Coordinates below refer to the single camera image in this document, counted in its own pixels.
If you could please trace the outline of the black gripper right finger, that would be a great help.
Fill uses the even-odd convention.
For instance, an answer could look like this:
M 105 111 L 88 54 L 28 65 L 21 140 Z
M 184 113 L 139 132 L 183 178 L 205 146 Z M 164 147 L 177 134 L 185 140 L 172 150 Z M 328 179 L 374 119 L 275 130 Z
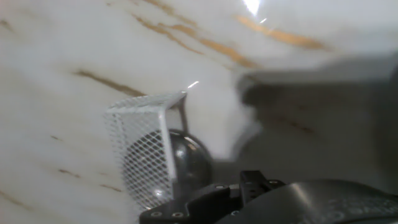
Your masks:
M 268 180 L 259 170 L 244 170 L 240 172 L 239 196 L 242 206 L 264 193 L 283 187 L 285 183 L 280 180 Z

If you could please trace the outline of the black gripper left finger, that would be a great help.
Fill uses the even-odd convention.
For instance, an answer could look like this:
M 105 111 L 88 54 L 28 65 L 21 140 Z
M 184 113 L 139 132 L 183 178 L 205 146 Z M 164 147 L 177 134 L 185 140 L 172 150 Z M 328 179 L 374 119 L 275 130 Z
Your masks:
M 142 212 L 139 223 L 216 223 L 234 211 L 240 210 L 241 207 L 239 189 L 223 184 L 211 184 Z

